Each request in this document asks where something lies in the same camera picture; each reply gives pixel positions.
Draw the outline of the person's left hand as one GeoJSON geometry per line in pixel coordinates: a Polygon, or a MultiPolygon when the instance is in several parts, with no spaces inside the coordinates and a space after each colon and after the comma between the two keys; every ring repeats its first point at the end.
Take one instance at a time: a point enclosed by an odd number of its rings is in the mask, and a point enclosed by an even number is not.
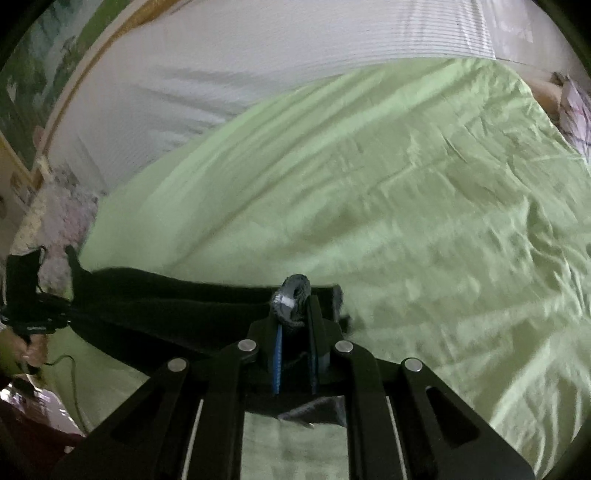
{"type": "Polygon", "coordinates": [[[8,377],[22,373],[22,366],[42,367],[48,360],[49,337],[34,334],[26,342],[12,329],[1,331],[1,372],[8,377]]]}

